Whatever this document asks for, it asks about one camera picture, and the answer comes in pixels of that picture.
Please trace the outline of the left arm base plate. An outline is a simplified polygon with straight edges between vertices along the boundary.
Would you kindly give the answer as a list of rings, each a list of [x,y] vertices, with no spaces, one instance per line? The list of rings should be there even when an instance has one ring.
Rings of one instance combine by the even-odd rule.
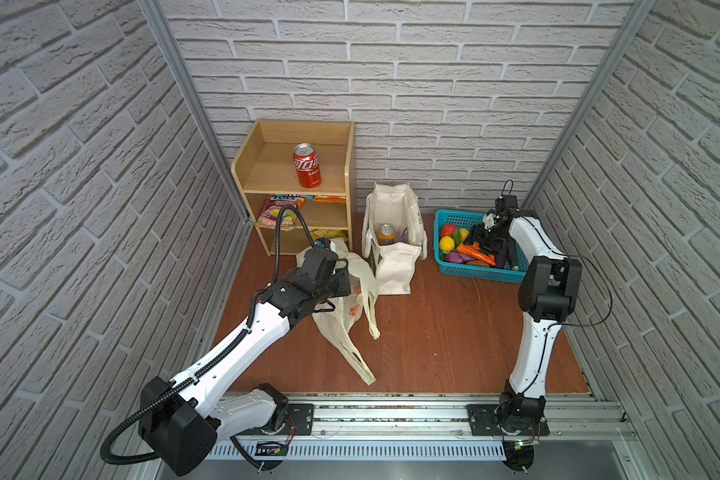
[[[287,408],[276,417],[277,425],[267,425],[257,429],[256,432],[282,438],[291,435],[310,436],[312,434],[314,415],[314,404],[289,403]]]

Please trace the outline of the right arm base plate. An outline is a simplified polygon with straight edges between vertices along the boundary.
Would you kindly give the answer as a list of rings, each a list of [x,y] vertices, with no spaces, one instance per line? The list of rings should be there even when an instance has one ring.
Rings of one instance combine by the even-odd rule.
[[[548,436],[545,418],[520,416],[499,404],[469,404],[467,418],[473,436]]]

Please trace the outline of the orange toy carrot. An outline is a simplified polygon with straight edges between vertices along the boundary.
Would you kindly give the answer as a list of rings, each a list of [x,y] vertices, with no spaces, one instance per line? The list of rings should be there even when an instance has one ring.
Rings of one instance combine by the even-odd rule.
[[[482,253],[479,250],[479,247],[477,244],[475,244],[474,246],[470,246],[470,245],[467,245],[466,243],[462,243],[456,247],[455,251],[461,257],[461,259],[464,263],[468,263],[471,261],[479,261],[479,262],[482,262],[483,264],[487,265],[488,267],[496,266],[494,256]]]

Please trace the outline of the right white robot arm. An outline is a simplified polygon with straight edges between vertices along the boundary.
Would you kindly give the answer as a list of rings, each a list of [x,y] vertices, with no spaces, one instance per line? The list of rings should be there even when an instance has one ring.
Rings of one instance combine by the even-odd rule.
[[[504,194],[484,221],[489,232],[520,249],[528,268],[518,290],[523,332],[514,369],[494,418],[507,435],[541,430],[546,378],[555,340],[576,306],[582,264],[562,252],[532,212]]]

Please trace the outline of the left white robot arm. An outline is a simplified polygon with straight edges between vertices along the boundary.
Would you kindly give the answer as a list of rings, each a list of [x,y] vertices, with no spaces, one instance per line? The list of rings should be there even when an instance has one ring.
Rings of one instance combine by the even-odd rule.
[[[334,245],[306,250],[301,266],[253,298],[246,318],[218,345],[165,381],[150,380],[140,394],[141,439],[174,474],[190,473],[224,437],[266,427],[279,429],[287,399],[262,384],[238,400],[228,388],[272,344],[302,319],[330,310],[351,292],[349,265]]]

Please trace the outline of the thin cream plastic bag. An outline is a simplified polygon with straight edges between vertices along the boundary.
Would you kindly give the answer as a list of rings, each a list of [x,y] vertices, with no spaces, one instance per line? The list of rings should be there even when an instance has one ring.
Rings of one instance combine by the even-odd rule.
[[[330,249],[340,259],[348,261],[350,294],[346,297],[331,298],[336,306],[335,311],[316,313],[313,319],[321,335],[342,354],[362,381],[366,385],[372,385],[376,377],[351,340],[350,331],[361,316],[365,315],[371,337],[374,340],[379,338],[380,331],[375,315],[377,280],[370,265],[360,255],[351,252],[342,238],[330,239]]]

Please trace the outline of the orange Fanta can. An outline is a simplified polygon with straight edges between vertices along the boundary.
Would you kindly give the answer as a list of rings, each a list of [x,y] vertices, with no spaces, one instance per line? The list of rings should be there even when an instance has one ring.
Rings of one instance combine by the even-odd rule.
[[[377,241],[380,246],[391,245],[398,241],[397,229],[388,223],[382,223],[376,230]]]

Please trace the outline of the canvas tote bag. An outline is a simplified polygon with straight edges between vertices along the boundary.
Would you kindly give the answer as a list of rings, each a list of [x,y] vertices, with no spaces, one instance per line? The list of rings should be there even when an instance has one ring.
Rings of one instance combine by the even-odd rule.
[[[393,225],[398,236],[408,229],[407,243],[380,246],[376,230],[382,223]],[[416,262],[427,258],[428,236],[418,196],[408,183],[375,184],[366,197],[362,222],[362,255],[369,260],[381,295],[408,295]]]

